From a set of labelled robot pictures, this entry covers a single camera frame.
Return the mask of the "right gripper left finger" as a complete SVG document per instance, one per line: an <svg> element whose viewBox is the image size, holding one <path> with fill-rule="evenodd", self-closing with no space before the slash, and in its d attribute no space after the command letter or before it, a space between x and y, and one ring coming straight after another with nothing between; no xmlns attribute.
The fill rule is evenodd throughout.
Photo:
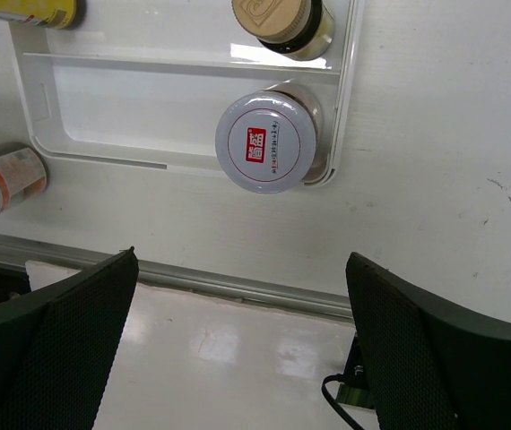
<svg viewBox="0 0 511 430"><path fill-rule="evenodd" d="M139 275L126 249L0 304L0 429L91 429Z"/></svg>

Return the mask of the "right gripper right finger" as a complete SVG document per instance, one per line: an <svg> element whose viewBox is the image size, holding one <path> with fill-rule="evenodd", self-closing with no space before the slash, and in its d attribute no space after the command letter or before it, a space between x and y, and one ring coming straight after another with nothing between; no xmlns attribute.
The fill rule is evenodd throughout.
<svg viewBox="0 0 511 430"><path fill-rule="evenodd" d="M346 280L380 428L511 429L511 322L358 253Z"/></svg>

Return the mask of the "short jar red label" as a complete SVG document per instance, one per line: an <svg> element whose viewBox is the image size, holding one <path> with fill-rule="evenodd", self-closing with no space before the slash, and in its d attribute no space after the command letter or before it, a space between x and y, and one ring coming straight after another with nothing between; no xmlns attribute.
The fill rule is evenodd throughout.
<svg viewBox="0 0 511 430"><path fill-rule="evenodd" d="M48 187L48 169L41 156L22 142L0 144L0 213Z"/></svg>
<svg viewBox="0 0 511 430"><path fill-rule="evenodd" d="M214 147L226 176L257 194L301 185L318 159L324 131L319 99L293 81L241 97L221 115Z"/></svg>

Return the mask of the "small yellow bottle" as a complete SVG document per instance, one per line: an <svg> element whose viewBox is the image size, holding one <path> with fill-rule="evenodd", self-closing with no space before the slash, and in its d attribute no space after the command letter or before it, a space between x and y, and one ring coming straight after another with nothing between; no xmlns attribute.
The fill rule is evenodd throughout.
<svg viewBox="0 0 511 430"><path fill-rule="evenodd" d="M0 21L54 30L71 30L86 15L82 0L0 0Z"/></svg>
<svg viewBox="0 0 511 430"><path fill-rule="evenodd" d="M334 18L322 0L233 0L231 7L247 33L291 60L319 58L333 41Z"/></svg>

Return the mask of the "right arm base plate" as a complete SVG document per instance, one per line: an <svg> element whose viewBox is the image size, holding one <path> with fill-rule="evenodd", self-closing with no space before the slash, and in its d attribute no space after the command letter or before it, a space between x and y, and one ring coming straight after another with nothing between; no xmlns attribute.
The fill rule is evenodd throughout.
<svg viewBox="0 0 511 430"><path fill-rule="evenodd" d="M321 392L329 406L348 426L363 430L363 426L342 407L375 409L357 334L353 337L343 372L326 376L321 384Z"/></svg>

